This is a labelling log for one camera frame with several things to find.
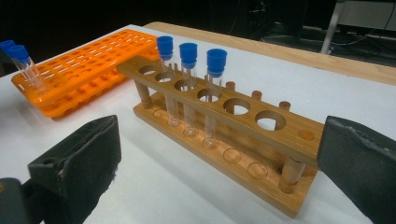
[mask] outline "dark background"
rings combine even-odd
[[[0,0],[0,41],[13,39],[24,45],[38,63],[128,24],[153,21],[251,39],[259,39],[279,21],[298,35],[303,24],[326,29],[334,4],[335,0]],[[10,63],[6,69],[15,68]]]

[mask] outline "table surface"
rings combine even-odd
[[[234,81],[237,91],[261,91],[265,102],[289,101],[291,112],[309,119],[351,119],[396,139],[395,68],[162,22],[122,29],[172,36],[176,57],[179,44],[196,43],[199,77],[205,53],[225,49],[224,81]],[[297,217],[285,216],[136,117],[140,98],[132,80],[63,119],[48,119],[13,86],[13,75],[0,78],[0,178],[25,182],[27,164],[67,135],[93,119],[118,116],[122,161],[85,223],[371,223],[321,171]]]

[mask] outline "test tube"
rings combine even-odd
[[[210,49],[207,52],[207,75],[206,96],[208,103],[215,102],[221,97],[221,84],[224,66],[226,64],[227,51],[223,49]],[[217,121],[210,116],[205,116],[205,139],[204,147],[215,148],[218,145],[216,138]]]
[[[161,81],[170,81],[176,77],[173,38],[168,35],[159,36],[157,38],[157,48],[160,52],[161,66],[163,68]],[[167,95],[165,95],[165,101],[166,111],[168,112],[168,124],[176,127],[179,124],[177,101]]]
[[[184,43],[179,46],[181,57],[181,71],[183,74],[182,91],[190,91],[196,85],[196,69],[197,62],[197,45],[193,43]],[[195,110],[188,105],[183,105],[184,109],[184,134],[194,136],[197,134],[195,126]]]

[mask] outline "blue cap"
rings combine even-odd
[[[9,55],[18,60],[20,63],[26,63],[29,59],[29,53],[24,45],[16,45],[8,49]]]
[[[224,49],[210,49],[207,51],[207,71],[212,77],[220,77],[224,71],[227,51]]]
[[[197,45],[184,43],[179,46],[181,63],[185,68],[192,69],[197,62]]]
[[[169,60],[173,54],[173,38],[169,35],[157,37],[157,48],[164,60]]]
[[[14,46],[15,46],[15,42],[13,40],[5,40],[0,43],[0,49],[4,53],[6,53],[9,57],[11,57],[11,55],[9,54],[8,49]]]

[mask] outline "wooden rack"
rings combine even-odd
[[[182,75],[163,82],[161,65],[136,56],[117,66],[120,73],[134,80],[141,104],[134,113],[190,152],[208,162],[228,177],[258,195],[289,217],[295,217],[318,171],[317,154],[323,124],[289,112],[290,104],[279,107],[261,101],[261,93],[246,96],[228,82],[221,97],[212,103],[201,100],[205,81],[197,78],[196,87],[181,91]],[[149,95],[149,88],[156,93]],[[184,135],[183,106],[179,106],[180,123],[168,125],[164,96],[196,113],[198,134]],[[247,111],[237,114],[236,108]],[[205,116],[218,121],[216,148],[203,145]],[[274,127],[261,124],[264,119]]]

